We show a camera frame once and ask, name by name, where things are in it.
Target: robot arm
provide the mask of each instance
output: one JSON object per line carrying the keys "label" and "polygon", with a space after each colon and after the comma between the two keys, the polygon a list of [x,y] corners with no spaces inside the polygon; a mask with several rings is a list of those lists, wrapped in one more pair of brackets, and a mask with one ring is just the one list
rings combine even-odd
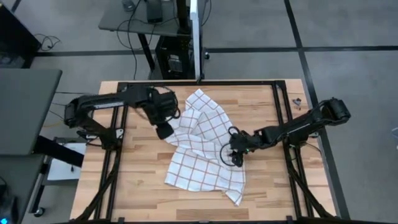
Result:
{"label": "robot arm", "polygon": [[229,143],[233,152],[230,154],[235,166],[243,165],[243,154],[257,149],[267,149],[278,142],[288,140],[289,144],[299,146],[304,144],[308,136],[326,125],[343,124],[351,117],[342,100],[332,98],[319,103],[312,110],[295,118],[282,126],[268,126],[254,131],[249,135],[236,127],[229,128],[231,138]]}
{"label": "robot arm", "polygon": [[142,108],[151,125],[157,126],[156,132],[160,139],[165,139],[173,133],[167,118],[178,118],[180,111],[175,93],[159,93],[155,88],[137,84],[120,93],[105,95],[81,96],[72,100],[65,107],[64,123],[70,127],[81,127],[88,134],[101,139],[102,148],[115,150],[120,144],[114,129],[105,128],[88,116],[93,110],[115,108],[128,105],[132,108]]}

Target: table leg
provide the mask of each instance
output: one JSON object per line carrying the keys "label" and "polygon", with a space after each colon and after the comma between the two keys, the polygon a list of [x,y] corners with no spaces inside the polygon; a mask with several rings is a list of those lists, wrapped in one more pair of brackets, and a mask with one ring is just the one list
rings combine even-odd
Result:
{"label": "table leg", "polygon": [[42,168],[40,170],[40,177],[39,177],[39,181],[38,181],[38,186],[36,187],[35,191],[32,194],[32,203],[30,203],[30,208],[29,208],[29,213],[33,213],[35,215],[35,217],[40,217],[43,215],[44,213],[44,208],[40,208],[39,207],[39,203],[40,200],[42,198],[43,192],[44,192],[44,176],[46,175],[46,173],[49,171],[49,162],[50,159],[46,158]]}
{"label": "table leg", "polygon": [[84,158],[83,154],[61,146],[43,136],[37,137],[33,152],[50,156],[77,167],[81,167]]}
{"label": "table leg", "polygon": [[138,34],[139,42],[142,45],[142,50],[144,51],[145,57],[147,57],[147,61],[149,64],[149,68],[151,71],[155,70],[155,62],[152,58],[152,54],[150,53],[149,45],[145,34]]}

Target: checkered towel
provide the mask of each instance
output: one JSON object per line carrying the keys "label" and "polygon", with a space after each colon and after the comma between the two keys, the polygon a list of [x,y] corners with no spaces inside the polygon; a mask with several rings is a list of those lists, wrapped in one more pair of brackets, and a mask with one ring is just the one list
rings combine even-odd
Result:
{"label": "checkered towel", "polygon": [[[225,111],[212,99],[197,90],[185,101],[185,111],[170,125],[173,135],[165,139],[177,146],[166,184],[189,191],[222,190],[239,205],[245,184],[244,167],[230,167],[222,163],[220,150],[229,141],[232,126]],[[231,163],[229,144],[223,149],[223,159]]]}

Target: gray desk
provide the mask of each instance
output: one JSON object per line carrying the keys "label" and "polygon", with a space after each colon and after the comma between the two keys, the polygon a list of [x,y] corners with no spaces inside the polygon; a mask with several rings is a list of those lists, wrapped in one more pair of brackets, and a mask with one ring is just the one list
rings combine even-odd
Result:
{"label": "gray desk", "polygon": [[61,74],[60,70],[0,70],[0,155],[32,152]]}
{"label": "gray desk", "polygon": [[43,155],[0,156],[0,176],[17,197],[18,223],[24,217],[43,161]]}
{"label": "gray desk", "polygon": [[[203,15],[205,13],[206,3],[208,0],[198,0],[198,12],[199,21],[202,22]],[[160,22],[154,26],[154,24],[147,23],[147,8],[144,0],[141,0],[138,8],[136,9],[135,15],[130,22],[129,32],[137,33],[140,40],[142,49],[148,61],[151,71],[155,70],[155,62],[152,58],[152,54],[149,49],[149,45],[145,34],[161,35],[169,37],[191,37],[192,33],[181,34],[178,32],[178,19],[177,17],[177,6],[175,0],[162,1],[163,10],[163,22]],[[128,21],[132,15],[132,12],[125,12],[121,1],[109,1],[108,6],[105,9],[105,13],[99,22],[99,29],[110,30],[110,31],[123,31],[127,32]]]}
{"label": "gray desk", "polygon": [[[19,223],[44,155],[72,161],[76,166],[83,161],[83,155],[39,136],[61,74],[60,70],[0,69],[0,176],[17,197]],[[40,200],[34,198],[30,212],[37,209]]]}

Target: wooden table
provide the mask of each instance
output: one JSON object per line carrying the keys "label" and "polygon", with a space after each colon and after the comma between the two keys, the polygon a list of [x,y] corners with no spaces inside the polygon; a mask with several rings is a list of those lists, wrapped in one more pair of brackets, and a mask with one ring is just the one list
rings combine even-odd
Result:
{"label": "wooden table", "polygon": [[[100,94],[115,92],[117,82],[103,82]],[[286,80],[289,101],[302,99],[301,110],[292,107],[293,117],[308,110],[301,80]],[[264,126],[277,125],[273,94],[267,85],[171,86],[180,109],[185,99],[198,88],[223,107],[232,123],[252,133]],[[95,120],[110,125],[112,110],[95,112]],[[318,146],[316,140],[309,140]],[[175,146],[158,139],[148,121],[129,109],[123,154],[113,208],[113,220],[182,221],[182,220],[285,220],[294,217],[289,179],[282,145],[258,150],[245,156],[246,186],[243,201],[236,207],[220,191],[189,192],[164,184]],[[76,191],[71,218],[79,216],[98,190],[104,150],[88,146]],[[320,152],[302,148],[302,159],[310,190],[319,202],[335,214]],[[301,191],[300,204],[305,215]],[[101,216],[104,217],[106,204]]]}

